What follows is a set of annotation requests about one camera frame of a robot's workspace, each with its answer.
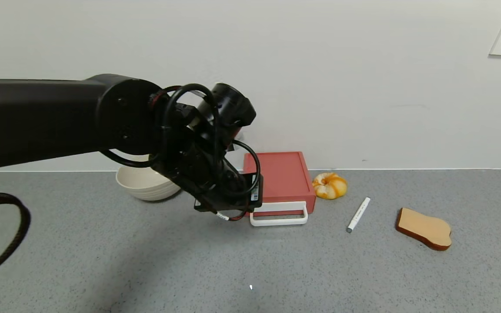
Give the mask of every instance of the toy bread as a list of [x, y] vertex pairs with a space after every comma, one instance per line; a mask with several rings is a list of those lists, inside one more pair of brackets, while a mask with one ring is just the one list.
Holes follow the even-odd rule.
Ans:
[[434, 250], [444, 251], [451, 246], [451, 228], [448, 223], [408, 208], [400, 210], [395, 229], [423, 242]]
[[312, 186], [316, 196], [328, 200], [339, 198], [347, 192], [347, 181], [336, 173], [319, 174], [312, 181]]

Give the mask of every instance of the marker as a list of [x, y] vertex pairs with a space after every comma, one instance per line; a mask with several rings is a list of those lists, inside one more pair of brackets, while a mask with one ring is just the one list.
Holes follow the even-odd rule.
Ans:
[[353, 231], [353, 228], [357, 225], [358, 220], [361, 219], [364, 210], [366, 210], [366, 207], [368, 206], [368, 202], [370, 202], [370, 198], [366, 197], [361, 206], [358, 208], [355, 216], [353, 216], [353, 220], [351, 220], [351, 222], [349, 223], [349, 226], [347, 227], [348, 233], [351, 233]]

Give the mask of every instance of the red box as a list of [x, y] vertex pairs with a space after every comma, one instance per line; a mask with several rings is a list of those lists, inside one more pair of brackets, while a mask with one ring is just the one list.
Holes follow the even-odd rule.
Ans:
[[[307, 212], [314, 211], [316, 193], [304, 162], [303, 153], [274, 152], [257, 153], [260, 160], [261, 174], [264, 177], [262, 202], [306, 201]], [[245, 154], [244, 173], [256, 172], [252, 155]], [[256, 216], [276, 216], [295, 214], [295, 211], [259, 212]]]

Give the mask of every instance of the box handle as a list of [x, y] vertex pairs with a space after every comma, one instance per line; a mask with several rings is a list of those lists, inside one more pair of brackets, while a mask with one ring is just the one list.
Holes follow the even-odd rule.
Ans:
[[271, 202], [263, 203], [261, 207], [254, 209], [254, 212], [282, 212], [282, 211], [302, 211], [302, 218], [282, 218], [278, 220], [255, 220], [253, 214], [250, 214], [250, 223], [252, 226], [280, 226], [280, 225], [300, 225], [308, 221], [307, 202]]

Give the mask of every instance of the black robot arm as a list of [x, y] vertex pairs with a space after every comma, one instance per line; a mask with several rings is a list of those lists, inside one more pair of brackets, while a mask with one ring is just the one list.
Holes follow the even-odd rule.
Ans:
[[[177, 102], [189, 91], [203, 97], [198, 108]], [[150, 166], [195, 196], [201, 212], [252, 212], [262, 204], [262, 177], [239, 174], [224, 156], [242, 144], [234, 137], [255, 116], [249, 100], [222, 83], [210, 91], [112, 74], [0, 80], [0, 166], [101, 151], [127, 166]], [[150, 160], [132, 162], [110, 149]]]

